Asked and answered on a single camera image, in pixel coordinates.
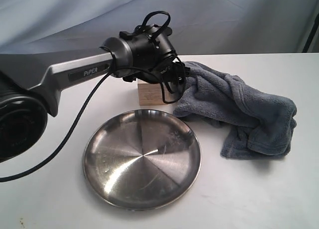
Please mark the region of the black silver Piper robot arm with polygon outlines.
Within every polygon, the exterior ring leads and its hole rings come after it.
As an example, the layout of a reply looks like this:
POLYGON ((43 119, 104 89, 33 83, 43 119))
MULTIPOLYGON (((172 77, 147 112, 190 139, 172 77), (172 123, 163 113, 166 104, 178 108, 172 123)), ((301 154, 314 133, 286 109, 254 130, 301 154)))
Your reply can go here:
POLYGON ((61 92, 111 74, 126 82, 160 83, 178 100, 190 69, 180 62, 168 37, 172 30, 139 25, 105 40, 99 48, 0 56, 0 159, 31 148, 48 116, 56 116, 61 92))

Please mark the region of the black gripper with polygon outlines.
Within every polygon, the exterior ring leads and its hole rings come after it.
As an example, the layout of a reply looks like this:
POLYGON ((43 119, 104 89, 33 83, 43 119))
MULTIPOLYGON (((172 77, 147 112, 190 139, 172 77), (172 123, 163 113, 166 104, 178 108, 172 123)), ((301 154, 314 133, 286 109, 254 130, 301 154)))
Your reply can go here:
POLYGON ((172 62, 168 66, 158 65, 151 69, 142 69, 138 67, 122 67, 122 70, 130 70, 130 73, 122 76, 125 82, 133 82, 137 79, 150 84, 159 84, 166 82, 185 82, 190 77, 190 68, 185 65, 178 57, 177 62, 172 62))

